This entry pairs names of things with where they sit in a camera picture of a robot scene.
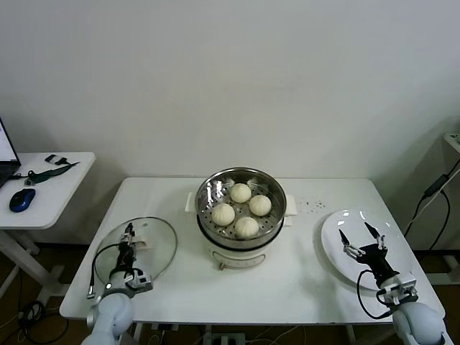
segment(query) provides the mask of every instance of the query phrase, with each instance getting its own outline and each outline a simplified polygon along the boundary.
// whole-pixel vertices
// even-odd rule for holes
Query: wire
[[[255,343],[256,341],[271,341],[270,345],[271,345],[271,344],[280,345],[279,343],[277,343],[276,341],[274,341],[274,340],[272,340],[272,339],[254,339],[254,340],[247,340],[247,341],[246,341],[246,344]]]
[[[18,298],[18,324],[19,328],[14,332],[16,333],[17,331],[21,331],[24,334],[24,337],[30,341],[33,344],[39,344],[39,345],[45,345],[45,344],[51,344],[54,343],[58,340],[60,340],[65,332],[67,332],[68,327],[69,327],[69,320],[64,318],[65,320],[65,328],[64,331],[57,336],[55,339],[51,339],[49,341],[36,341],[34,340],[30,335],[29,335],[29,329],[33,326],[35,326],[38,322],[44,320],[45,318],[50,318],[53,316],[60,316],[59,313],[53,313],[50,315],[45,315],[46,309],[43,303],[41,303],[38,300],[35,300],[31,303],[28,303],[25,305],[25,307],[22,307],[22,287],[23,287],[23,281],[22,281],[22,270],[19,270],[19,298]],[[3,345],[6,343],[6,341],[11,338],[14,333],[12,333],[3,343],[0,345]]]
[[[45,345],[45,344],[54,343],[60,340],[64,336],[64,334],[67,332],[68,327],[69,327],[68,319],[63,318],[63,320],[65,321],[65,328],[61,334],[59,334],[57,337],[53,339],[46,340],[46,341],[38,341],[38,340],[33,339],[29,334],[29,330],[33,326],[35,326],[37,323],[43,321],[46,318],[52,318],[54,316],[60,316],[60,314],[53,313],[50,315],[45,315],[45,306],[40,301],[35,300],[31,303],[26,304],[25,307],[22,309],[22,317],[20,317],[18,320],[19,328],[24,333],[26,339],[33,344]]]
[[[442,227],[441,230],[439,231],[438,236],[437,236],[436,239],[434,240],[434,242],[433,242],[433,244],[431,245],[431,247],[430,247],[429,250],[432,250],[433,247],[436,245],[436,243],[438,243],[439,238],[440,238],[441,235],[443,234],[444,230],[446,230],[447,222],[449,221],[449,216],[451,215],[451,203],[450,203],[450,201],[449,201],[449,198],[447,198],[447,195],[444,193],[443,190],[441,190],[441,194],[442,194],[443,197],[446,199],[446,203],[447,203],[447,214],[446,214],[446,219],[444,220],[443,227]]]
[[[273,326],[270,326],[269,328],[267,328],[265,331],[263,331],[262,333],[259,333],[257,334],[257,336],[254,338],[255,339],[258,339],[260,336],[263,336],[264,334],[266,334],[270,329],[272,329]]]
[[[93,263],[91,264],[91,279],[89,281],[89,285],[92,285],[94,286],[94,267],[96,266],[96,260],[98,258],[98,256],[106,251],[108,248],[112,248],[112,247],[117,247],[119,244],[118,243],[115,243],[115,244],[110,244],[108,246],[105,246],[104,248],[102,248],[101,250],[99,250],[96,255],[94,256],[94,259],[93,259]]]
[[[5,345],[6,342],[7,342],[17,331],[19,331],[19,330],[20,330],[20,328],[17,328],[17,329],[15,329],[14,331],[12,331],[10,334],[8,334],[8,336],[5,338],[5,340],[3,340],[3,341],[0,343],[0,345]]]
[[[414,218],[417,216],[417,213],[418,213],[418,209],[420,208],[420,205],[422,204],[422,201],[424,201],[426,198],[425,196],[423,196],[420,201],[418,201],[418,204],[417,204],[417,208],[415,209],[415,212],[414,212],[414,215],[412,216],[412,221],[414,220]],[[407,237],[407,235],[409,234],[409,230],[410,228],[412,228],[412,225],[413,223],[409,223],[408,227],[406,228],[405,230],[405,233],[404,233],[404,237]]]
[[[279,339],[280,339],[282,336],[285,336],[286,334],[288,334],[288,333],[290,333],[290,332],[294,331],[294,330],[295,330],[295,329],[297,329],[297,328],[299,328],[299,326],[296,326],[296,327],[292,327],[291,329],[287,330],[286,332],[284,332],[284,333],[281,333],[279,336],[277,336],[277,337],[275,338],[275,340],[274,340],[274,341],[272,341],[272,342],[270,343],[270,345],[272,345],[272,344],[276,344],[276,343],[277,343],[277,341],[278,341],[278,340],[279,340]]]
[[[19,333],[17,334],[17,339],[16,339],[16,340],[17,340],[17,342],[18,342],[19,344],[20,344],[20,343],[23,343],[24,340],[26,340],[26,336],[24,335],[24,332],[23,332],[22,330],[19,331]]]
[[[3,325],[0,326],[0,328],[3,328],[5,327],[6,325],[9,325],[11,322],[13,322],[14,320],[16,320],[17,318],[17,315],[13,316],[12,318],[10,318],[7,322],[5,322]]]
[[[19,269],[19,297],[17,300],[17,312],[22,309],[22,270]]]
[[[154,334],[153,336],[151,336],[151,337],[149,338],[149,341],[147,342],[147,345],[150,345],[150,342],[151,342],[153,339],[155,339],[155,338],[158,338],[158,344],[157,344],[157,345],[160,345],[160,344],[161,344],[161,343],[160,343],[160,342],[161,342],[161,338],[160,338],[160,336],[158,336],[158,334]]]
[[[429,207],[429,205],[436,199],[436,197],[441,194],[441,191],[444,189],[444,187],[446,187],[446,185],[452,181],[452,179],[458,174],[460,173],[460,169],[458,169],[440,188],[439,190],[436,192],[436,194],[433,195],[433,197],[430,199],[429,202],[426,203],[426,205],[424,205],[424,207],[420,210],[420,212],[418,213],[418,215],[412,219],[412,221],[410,221],[408,223],[408,225],[406,226],[405,228],[405,231],[407,232],[410,225],[415,221],[417,220],[418,217],[420,217],[420,215],[424,212],[424,210],[426,210],[427,207]]]
[[[362,278],[362,275],[364,273],[372,273],[371,270],[364,270],[364,271],[361,271],[361,273],[359,273],[359,276],[358,276],[358,281],[356,282],[356,294],[358,295],[358,301],[359,301],[359,304],[362,308],[362,310],[367,314],[367,316],[369,316],[370,318],[373,318],[374,320],[380,320],[382,318],[386,318],[388,316],[390,316],[392,314],[392,311],[389,310],[389,311],[385,311],[382,315],[379,315],[379,316],[374,316],[372,315],[369,311],[367,311],[366,307],[364,307],[364,304],[362,302],[362,299],[361,299],[361,293],[359,292],[359,283],[361,282],[361,278]]]
[[[202,335],[199,340],[195,341],[192,345],[196,345],[200,342],[201,339],[203,339],[205,336],[206,336],[207,333],[204,333],[204,335]]]
[[[451,171],[448,172],[448,176],[450,176],[450,174],[455,170],[455,168],[457,167],[457,165],[460,163],[460,159],[457,160],[457,162],[454,164],[454,166],[452,167]]]

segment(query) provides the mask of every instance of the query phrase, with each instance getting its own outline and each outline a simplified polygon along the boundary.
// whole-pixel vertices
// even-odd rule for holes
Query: computer mouse
[[[13,212],[23,212],[27,210],[32,200],[35,197],[35,189],[24,188],[16,192],[9,201],[9,209]]]

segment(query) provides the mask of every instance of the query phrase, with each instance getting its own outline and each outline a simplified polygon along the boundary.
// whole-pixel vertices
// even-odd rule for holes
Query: black cable
[[[16,332],[19,331],[19,330],[20,330],[20,328],[17,328],[17,329],[15,329],[14,331],[12,331],[10,334],[8,334],[8,336],[5,338],[5,340],[3,340],[3,341],[0,343],[0,345],[5,345],[6,342],[7,342],[14,334],[16,334]]]
[[[10,339],[17,331],[22,331],[27,340],[29,340],[33,344],[38,344],[38,345],[51,344],[61,339],[64,336],[65,332],[67,332],[68,327],[69,327],[69,320],[67,319],[64,319],[65,320],[64,331],[54,339],[50,339],[48,341],[37,341],[29,335],[29,329],[31,327],[35,326],[37,323],[44,320],[45,318],[50,318],[53,316],[60,316],[60,314],[53,313],[50,315],[45,315],[45,311],[46,311],[45,306],[43,305],[43,303],[41,303],[38,300],[28,303],[25,305],[25,307],[22,307],[22,287],[23,287],[22,270],[19,270],[19,298],[18,298],[18,303],[17,303],[18,304],[18,315],[19,315],[17,322],[18,322],[19,328],[16,331],[12,332],[10,335],[8,335],[8,337],[0,345],[5,344],[8,341],[8,339]]]
[[[17,299],[17,312],[22,309],[22,270],[19,269],[19,298]]]
[[[361,293],[359,292],[359,283],[361,282],[361,277],[364,273],[366,272],[369,272],[369,273],[372,273],[371,270],[364,270],[364,271],[361,271],[361,273],[359,273],[359,276],[358,276],[358,281],[356,282],[356,294],[358,295],[358,301],[359,301],[359,304],[362,308],[362,310],[367,314],[367,316],[369,316],[370,318],[373,318],[374,320],[380,320],[382,318],[386,318],[388,316],[390,316],[392,314],[392,311],[389,310],[389,311],[385,311],[382,315],[379,315],[379,316],[374,316],[372,315],[369,311],[367,311],[366,307],[364,307],[364,304],[362,302],[362,299],[361,299]]]
[[[94,286],[94,267],[96,266],[96,259],[98,258],[98,256],[100,255],[100,253],[104,252],[105,250],[107,250],[108,248],[112,248],[112,247],[117,247],[119,244],[118,243],[115,243],[115,244],[110,244],[104,248],[102,248],[101,250],[99,250],[96,255],[94,256],[94,259],[93,259],[93,263],[91,264],[91,279],[90,279],[90,282],[89,282],[89,285],[91,286]]]
[[[448,198],[447,195],[444,193],[444,190],[441,191],[441,194],[442,194],[442,196],[446,199],[446,203],[447,203],[447,214],[446,214],[446,219],[444,220],[443,227],[442,227],[441,230],[439,231],[438,236],[437,236],[436,239],[434,240],[434,242],[433,242],[433,244],[431,245],[431,247],[430,247],[429,250],[432,250],[432,249],[434,248],[434,246],[436,245],[436,243],[438,243],[439,238],[440,238],[441,235],[443,234],[444,230],[446,230],[447,222],[449,221],[449,216],[451,215],[451,203],[450,203],[450,201],[449,201],[449,198]]]
[[[449,172],[448,172],[448,174],[447,174],[448,176],[450,176],[450,175],[451,175],[451,173],[453,173],[453,172],[454,172],[455,168],[457,167],[457,165],[458,165],[459,163],[460,163],[460,159],[459,159],[459,160],[457,160],[457,162],[455,163],[455,165],[452,167],[451,171],[449,171]]]
[[[414,215],[412,216],[412,219],[411,219],[410,221],[413,221],[414,218],[417,216],[418,209],[419,209],[420,206],[422,205],[422,201],[424,201],[425,199],[426,199],[426,197],[425,197],[425,196],[422,196],[422,198],[420,199],[420,201],[418,201],[417,208],[415,209]],[[413,225],[413,224],[414,224],[413,222],[409,224],[408,229],[405,231],[404,237],[406,237],[406,236],[409,234],[409,230],[410,230],[410,228],[412,228],[412,225]]]
[[[33,339],[30,334],[29,330],[35,326],[37,323],[45,320],[46,318],[51,318],[53,316],[60,316],[59,313],[53,313],[50,315],[46,315],[45,311],[45,306],[43,303],[41,303],[38,300],[35,300],[31,303],[28,303],[23,309],[22,309],[22,316],[18,320],[19,328],[22,330],[24,333],[26,339],[30,341],[33,344],[38,344],[38,345],[45,345],[45,344],[51,344],[54,343],[58,340],[60,340],[64,334],[67,332],[69,328],[69,320],[64,318],[63,320],[65,321],[65,328],[59,336],[46,340],[46,341],[38,341]]]
[[[380,291],[377,291],[377,294],[375,295],[375,297],[377,298],[377,300],[379,301],[380,304],[383,304],[386,307],[389,307],[389,306],[393,305],[392,303],[387,303],[384,300],[381,300],[380,296],[381,296]]]

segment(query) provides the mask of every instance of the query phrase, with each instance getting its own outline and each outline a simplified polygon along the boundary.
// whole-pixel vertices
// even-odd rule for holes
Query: white plate
[[[381,235],[385,235],[385,245],[388,247],[386,259],[390,266],[398,272],[410,272],[413,269],[412,257],[404,245],[403,235],[389,223],[377,218],[366,211],[343,210],[329,216],[324,222],[321,231],[321,241],[324,251],[331,263],[341,274],[357,282],[358,275],[362,270],[369,269],[365,264],[359,264],[345,254],[344,245],[341,242],[339,229],[346,235],[350,244],[363,247],[376,243],[375,239],[367,230],[364,222],[372,225]],[[379,290],[374,276],[367,273],[362,276],[360,285],[370,290]]]

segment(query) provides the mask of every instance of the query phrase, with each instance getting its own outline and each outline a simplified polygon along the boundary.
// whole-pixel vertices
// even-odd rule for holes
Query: white tabletop
[[[40,230],[54,225],[96,159],[92,152],[19,153],[22,165],[17,173],[27,175],[29,170],[40,173],[62,167],[45,162],[45,158],[52,153],[66,157],[68,162],[80,163],[62,175],[33,187],[24,186],[24,179],[7,181],[0,187],[0,229]],[[9,201],[23,188],[34,188],[37,194],[27,210],[12,212]]]
[[[344,208],[364,208],[399,231],[369,180],[280,179],[295,196],[298,215],[282,229],[266,260],[248,270],[218,269],[206,252],[196,218],[185,213],[188,192],[200,178],[128,178],[122,184],[68,290],[60,313],[85,318],[93,301],[86,300],[91,260],[100,241],[120,223],[138,216],[167,219],[178,233],[178,252],[154,289],[134,297],[134,320],[163,323],[328,324],[379,323],[358,304],[356,285],[331,266],[321,244],[321,225]],[[326,207],[317,207],[321,202]],[[415,257],[419,301],[445,315],[443,306]],[[101,283],[96,292],[102,291]],[[375,315],[385,311],[375,292],[363,301]]]

